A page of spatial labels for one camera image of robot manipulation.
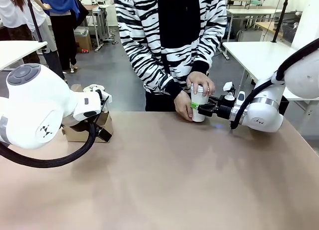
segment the white shirt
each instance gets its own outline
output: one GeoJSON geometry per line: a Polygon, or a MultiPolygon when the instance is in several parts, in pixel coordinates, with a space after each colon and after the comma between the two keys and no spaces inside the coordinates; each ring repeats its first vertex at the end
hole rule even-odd
{"type": "Polygon", "coordinates": [[[15,7],[11,0],[0,0],[0,19],[8,28],[16,28],[26,24],[22,11],[15,7]]]}
{"type": "MultiPolygon", "coordinates": [[[[38,26],[40,26],[46,20],[46,14],[43,11],[43,9],[34,0],[30,0],[30,1],[32,3],[36,23],[38,26]]],[[[31,16],[30,8],[27,5],[27,0],[24,0],[24,2],[25,2],[25,5],[23,6],[23,14],[26,20],[26,24],[28,25],[29,29],[32,32],[34,32],[35,28],[34,28],[34,23],[31,16]]]]}

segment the black cuff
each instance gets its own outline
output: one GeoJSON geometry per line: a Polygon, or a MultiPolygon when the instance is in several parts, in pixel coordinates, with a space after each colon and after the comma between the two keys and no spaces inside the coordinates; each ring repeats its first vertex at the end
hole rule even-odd
{"type": "Polygon", "coordinates": [[[209,64],[204,62],[204,61],[201,61],[201,60],[197,60],[193,63],[193,67],[191,68],[191,73],[192,72],[201,72],[203,74],[207,74],[209,70],[209,64]]]}
{"type": "Polygon", "coordinates": [[[165,91],[173,97],[173,99],[176,98],[176,96],[182,91],[182,87],[175,82],[173,79],[167,83],[165,91]]]}

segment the person in zebra print jacket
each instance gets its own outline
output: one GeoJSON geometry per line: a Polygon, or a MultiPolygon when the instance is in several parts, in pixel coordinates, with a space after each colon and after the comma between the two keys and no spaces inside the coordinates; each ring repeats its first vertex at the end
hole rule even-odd
{"type": "Polygon", "coordinates": [[[144,82],[146,111],[177,111],[191,121],[187,92],[208,78],[225,34],[225,0],[114,0],[122,45],[144,82]]]}

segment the cardboard box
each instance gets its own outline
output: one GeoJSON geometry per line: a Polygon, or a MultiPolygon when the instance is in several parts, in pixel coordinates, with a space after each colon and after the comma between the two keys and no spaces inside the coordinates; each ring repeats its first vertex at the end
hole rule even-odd
{"type": "Polygon", "coordinates": [[[88,32],[86,33],[86,35],[75,36],[75,42],[76,42],[76,51],[78,53],[82,53],[82,49],[87,49],[88,52],[92,50],[91,38],[88,32]]]}
{"type": "MultiPolygon", "coordinates": [[[[72,85],[71,90],[76,91],[76,92],[82,92],[83,89],[82,89],[80,84],[74,84],[74,85],[72,85]]],[[[97,137],[95,139],[95,142],[109,143],[110,139],[113,135],[113,125],[112,125],[112,118],[111,118],[110,113],[101,113],[101,115],[97,121],[97,124],[99,126],[101,126],[103,129],[105,129],[108,132],[108,134],[110,134],[110,136],[109,136],[109,140],[107,142],[100,139],[99,137],[97,137]]],[[[65,135],[67,141],[69,141],[69,142],[86,142],[86,140],[88,139],[88,136],[89,136],[89,133],[87,131],[77,132],[70,127],[63,127],[62,133],[63,133],[63,135],[65,135]]]]}

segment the person's right hand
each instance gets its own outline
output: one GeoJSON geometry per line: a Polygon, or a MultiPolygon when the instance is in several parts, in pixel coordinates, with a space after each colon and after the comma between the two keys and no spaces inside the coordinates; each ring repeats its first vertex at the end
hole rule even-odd
{"type": "Polygon", "coordinates": [[[43,9],[44,10],[50,10],[52,8],[51,8],[51,6],[49,4],[43,4],[43,9]]]}
{"type": "Polygon", "coordinates": [[[174,99],[175,109],[187,121],[192,121],[193,109],[191,108],[191,100],[185,91],[181,91],[174,99]]]}

